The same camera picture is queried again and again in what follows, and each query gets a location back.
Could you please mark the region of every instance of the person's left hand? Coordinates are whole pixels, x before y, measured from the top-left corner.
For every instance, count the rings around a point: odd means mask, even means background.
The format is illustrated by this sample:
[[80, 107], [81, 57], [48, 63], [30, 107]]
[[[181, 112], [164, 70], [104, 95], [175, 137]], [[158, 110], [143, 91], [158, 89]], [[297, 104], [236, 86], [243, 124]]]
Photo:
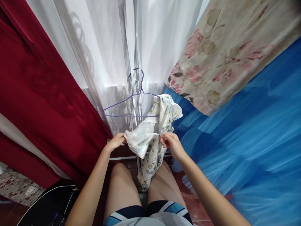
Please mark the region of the person's left hand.
[[124, 133], [117, 133], [109, 143], [106, 144], [105, 148], [109, 151], [113, 151], [115, 148], [118, 148], [120, 145], [125, 145], [126, 140], [124, 138]]

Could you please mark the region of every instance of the wire hanger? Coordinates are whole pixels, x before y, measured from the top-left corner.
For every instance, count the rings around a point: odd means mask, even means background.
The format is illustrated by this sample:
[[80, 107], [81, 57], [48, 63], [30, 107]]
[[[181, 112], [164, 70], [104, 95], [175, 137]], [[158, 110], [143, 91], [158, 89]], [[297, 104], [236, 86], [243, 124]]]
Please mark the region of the wire hanger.
[[118, 104], [121, 104], [121, 103], [123, 103], [123, 102], [125, 102], [125, 101], [127, 101], [128, 99], [130, 99], [132, 96], [138, 96], [138, 95], [140, 95], [141, 94], [141, 91], [142, 91], [142, 93], [143, 94], [145, 94], [145, 95], [147, 95], [147, 94], [150, 94], [150, 95], [154, 95], [154, 96], [156, 96], [156, 97], [159, 97], [159, 96], [157, 96], [157, 95], [155, 95], [155, 94], [152, 94], [152, 93], [144, 93], [144, 90], [143, 90], [143, 87], [142, 87], [142, 82], [143, 82], [143, 78], [144, 78], [144, 72], [141, 70], [141, 72], [142, 72], [142, 79], [141, 79], [141, 84], [140, 84], [140, 92], [138, 93], [138, 94], [133, 94], [133, 95], [131, 95], [131, 96], [129, 96], [127, 99], [125, 99], [125, 100], [123, 100], [123, 101], [121, 101], [121, 102], [119, 102], [119, 103], [117, 103], [117, 104], [114, 104], [114, 105], [112, 105], [112, 106], [109, 106], [109, 107], [107, 107], [106, 109], [104, 109], [103, 110], [103, 114], [104, 114], [104, 116], [110, 116], [110, 117], [122, 117], [122, 118], [147, 118], [147, 117], [159, 117], [159, 116], [111, 116], [111, 115], [106, 115], [105, 114], [105, 110], [107, 110], [107, 109], [109, 109], [109, 108], [111, 108], [111, 107], [114, 107], [114, 106], [116, 106], [116, 105], [118, 105]]

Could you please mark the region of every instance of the striped shorts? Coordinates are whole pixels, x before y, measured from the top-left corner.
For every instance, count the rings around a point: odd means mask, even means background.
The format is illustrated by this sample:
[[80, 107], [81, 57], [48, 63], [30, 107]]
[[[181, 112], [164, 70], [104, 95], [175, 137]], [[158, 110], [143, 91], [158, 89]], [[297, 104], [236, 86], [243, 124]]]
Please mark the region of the striped shorts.
[[114, 226], [123, 220], [136, 217], [149, 217], [155, 213], [175, 213], [186, 218], [193, 225], [191, 217], [182, 205], [171, 201], [154, 201], [147, 206], [145, 213], [141, 206], [129, 206], [112, 213], [104, 222], [104, 226]]

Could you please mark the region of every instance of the leg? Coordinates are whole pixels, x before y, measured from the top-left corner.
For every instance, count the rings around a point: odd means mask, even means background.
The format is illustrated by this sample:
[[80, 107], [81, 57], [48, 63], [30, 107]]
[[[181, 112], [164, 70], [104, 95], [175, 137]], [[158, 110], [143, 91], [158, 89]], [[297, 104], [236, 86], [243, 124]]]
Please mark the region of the leg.
[[122, 163], [118, 163], [111, 174], [104, 220], [117, 210], [136, 205], [142, 206], [131, 173]]
[[163, 164], [151, 180], [148, 189], [147, 204], [159, 200], [176, 202], [186, 208], [180, 189], [172, 175], [172, 171], [165, 161], [163, 161]]

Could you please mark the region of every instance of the red curtain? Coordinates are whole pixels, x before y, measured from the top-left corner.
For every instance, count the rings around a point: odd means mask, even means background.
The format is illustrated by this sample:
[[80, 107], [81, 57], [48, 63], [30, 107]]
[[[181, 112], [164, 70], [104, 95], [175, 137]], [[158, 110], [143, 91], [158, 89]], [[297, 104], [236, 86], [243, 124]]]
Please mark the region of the red curtain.
[[0, 161], [35, 181], [43, 188], [56, 183], [60, 177], [34, 154], [0, 132]]
[[112, 135], [26, 1], [0, 0], [0, 8], [0, 113], [83, 183]]

